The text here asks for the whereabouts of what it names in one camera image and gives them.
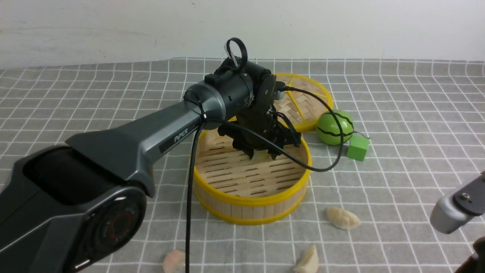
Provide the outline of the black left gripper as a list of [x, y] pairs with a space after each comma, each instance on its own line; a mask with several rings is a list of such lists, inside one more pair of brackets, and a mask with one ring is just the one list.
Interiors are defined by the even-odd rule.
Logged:
[[[265, 141], [251, 133], [237, 129], [235, 126], [252, 131], [278, 147], [270, 147]], [[233, 147], [242, 149], [250, 159], [253, 159], [255, 149], [268, 149], [271, 159], [275, 160], [282, 155], [282, 147], [286, 145], [299, 147], [301, 145], [301, 133], [296, 131], [285, 114], [277, 111], [275, 107], [270, 107], [263, 114], [245, 109], [239, 112], [235, 121], [231, 121], [229, 125], [220, 125], [217, 132], [220, 136], [231, 138]]]

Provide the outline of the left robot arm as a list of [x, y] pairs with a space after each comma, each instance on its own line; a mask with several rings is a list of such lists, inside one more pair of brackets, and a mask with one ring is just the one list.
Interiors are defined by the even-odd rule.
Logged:
[[17, 160], [1, 192], [1, 272], [76, 273], [124, 247], [155, 194], [153, 164], [193, 132], [216, 129], [250, 158], [299, 147], [273, 105], [283, 90], [268, 69], [227, 58], [181, 102]]

